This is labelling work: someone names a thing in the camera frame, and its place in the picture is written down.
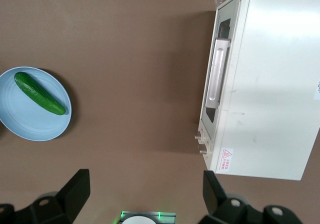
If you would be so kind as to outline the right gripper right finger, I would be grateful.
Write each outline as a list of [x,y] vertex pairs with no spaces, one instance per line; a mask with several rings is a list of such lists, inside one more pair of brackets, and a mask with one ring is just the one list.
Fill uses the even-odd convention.
[[203,172],[202,196],[208,211],[201,224],[300,224],[290,209],[267,205],[263,211],[254,209],[240,197],[228,197],[211,170]]

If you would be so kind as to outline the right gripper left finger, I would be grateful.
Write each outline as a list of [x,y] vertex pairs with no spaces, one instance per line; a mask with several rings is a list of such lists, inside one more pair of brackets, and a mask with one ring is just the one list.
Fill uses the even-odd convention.
[[58,191],[44,194],[27,207],[15,210],[0,205],[2,224],[72,224],[90,196],[90,171],[79,169]]

